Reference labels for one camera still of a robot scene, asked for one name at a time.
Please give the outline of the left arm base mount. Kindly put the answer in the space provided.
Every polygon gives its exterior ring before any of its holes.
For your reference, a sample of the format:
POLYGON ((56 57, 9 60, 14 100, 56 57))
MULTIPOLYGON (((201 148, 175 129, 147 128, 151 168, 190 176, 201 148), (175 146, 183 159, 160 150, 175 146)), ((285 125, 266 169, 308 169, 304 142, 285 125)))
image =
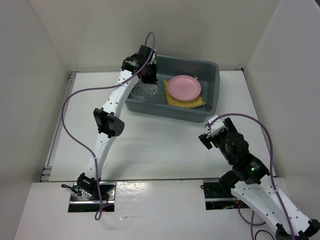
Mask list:
MULTIPOLYGON (((61 184, 64 189, 70 190, 70 198, 68 205, 69 213, 89 213, 96 212, 100 208, 100 198, 98 192, 93 196, 89 196, 84 191, 81 191, 75 182, 72 185, 61 184)), ((100 182, 102 212, 114 212, 116 183, 115 182, 100 182)))

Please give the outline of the clear glass cup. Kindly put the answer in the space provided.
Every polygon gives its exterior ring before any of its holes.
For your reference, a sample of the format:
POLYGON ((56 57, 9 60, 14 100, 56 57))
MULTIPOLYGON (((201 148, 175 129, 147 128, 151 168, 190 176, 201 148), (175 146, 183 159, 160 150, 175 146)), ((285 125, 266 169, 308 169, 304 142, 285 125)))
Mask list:
POLYGON ((146 101, 146 97, 145 97, 145 92, 144 90, 136 85, 132 88, 131 92, 130 92, 130 97, 134 100, 137 101, 141 101, 141 102, 145 102, 146 101))
POLYGON ((149 83, 141 82, 139 85, 142 91, 149 95, 155 95, 159 89, 157 84, 149 84, 149 83))

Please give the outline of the yellow woven bamboo mat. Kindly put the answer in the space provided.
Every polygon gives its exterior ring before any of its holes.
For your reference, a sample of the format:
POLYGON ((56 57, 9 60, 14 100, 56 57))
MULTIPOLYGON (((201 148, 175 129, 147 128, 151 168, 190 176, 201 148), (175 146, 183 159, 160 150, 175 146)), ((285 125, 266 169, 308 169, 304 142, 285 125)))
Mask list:
POLYGON ((174 107, 192 109, 192 108, 204 106, 206 104, 203 97, 201 99, 199 99, 199 100, 191 101, 191 102, 179 102, 179 101, 176 101, 174 99, 170 99, 170 97, 168 96, 169 92, 168 92, 168 88, 167 88, 167 85, 168 85, 169 81, 170 80, 166 80, 166 79, 163 81, 166 103, 168 105, 174 106, 174 107))

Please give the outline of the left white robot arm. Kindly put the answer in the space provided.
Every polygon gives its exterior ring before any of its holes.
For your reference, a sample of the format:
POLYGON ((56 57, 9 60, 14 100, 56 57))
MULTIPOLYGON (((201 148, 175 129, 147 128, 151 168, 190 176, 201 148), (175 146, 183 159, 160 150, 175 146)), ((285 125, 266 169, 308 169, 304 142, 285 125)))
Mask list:
POLYGON ((120 120, 121 111, 138 82, 157 83, 156 51, 145 45, 141 45, 138 53, 122 62, 117 87, 112 90, 105 104, 93 111, 98 131, 94 156, 77 179, 77 188, 88 200, 94 200, 100 193, 97 181, 101 179, 111 145, 125 128, 125 123, 120 120))

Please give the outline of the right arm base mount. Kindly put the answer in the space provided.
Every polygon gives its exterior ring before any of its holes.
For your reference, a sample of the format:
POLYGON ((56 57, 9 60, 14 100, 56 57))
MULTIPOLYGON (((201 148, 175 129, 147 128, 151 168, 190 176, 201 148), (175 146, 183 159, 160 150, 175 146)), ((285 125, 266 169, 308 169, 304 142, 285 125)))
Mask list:
POLYGON ((205 179, 200 188, 204 193, 207 211, 236 209, 239 206, 240 201, 236 197, 222 191, 218 179, 205 179))

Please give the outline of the pink bear plate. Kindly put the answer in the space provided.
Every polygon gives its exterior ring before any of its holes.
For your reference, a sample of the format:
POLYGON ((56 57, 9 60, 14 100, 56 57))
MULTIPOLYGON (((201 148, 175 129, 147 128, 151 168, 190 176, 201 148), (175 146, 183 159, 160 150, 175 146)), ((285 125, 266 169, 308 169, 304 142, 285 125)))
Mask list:
POLYGON ((167 83, 167 91, 171 95, 200 95, 202 87, 200 82, 192 76, 178 75, 167 83))

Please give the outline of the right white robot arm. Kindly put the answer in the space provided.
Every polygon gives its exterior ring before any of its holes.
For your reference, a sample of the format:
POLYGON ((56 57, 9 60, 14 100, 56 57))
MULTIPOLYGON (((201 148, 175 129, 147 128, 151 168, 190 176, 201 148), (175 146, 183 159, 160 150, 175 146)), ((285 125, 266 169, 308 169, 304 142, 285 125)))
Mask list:
POLYGON ((308 240, 320 223, 300 211, 278 187, 270 170, 249 151, 249 144, 229 116, 215 115, 199 140, 207 149, 220 150, 231 170, 218 179, 217 190, 246 204, 274 231, 277 240, 308 240))

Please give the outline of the cream bear plate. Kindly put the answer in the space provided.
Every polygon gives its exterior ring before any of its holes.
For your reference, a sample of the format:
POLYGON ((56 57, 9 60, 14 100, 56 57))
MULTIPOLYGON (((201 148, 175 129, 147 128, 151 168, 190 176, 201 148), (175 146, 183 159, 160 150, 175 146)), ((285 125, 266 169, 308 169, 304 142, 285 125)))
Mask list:
POLYGON ((170 99, 178 101, 178 102, 192 102, 192 101, 198 101, 202 98, 202 95, 195 95, 195 94, 187 94, 187 95, 177 95, 177 94, 168 94, 168 96, 170 97, 170 99))

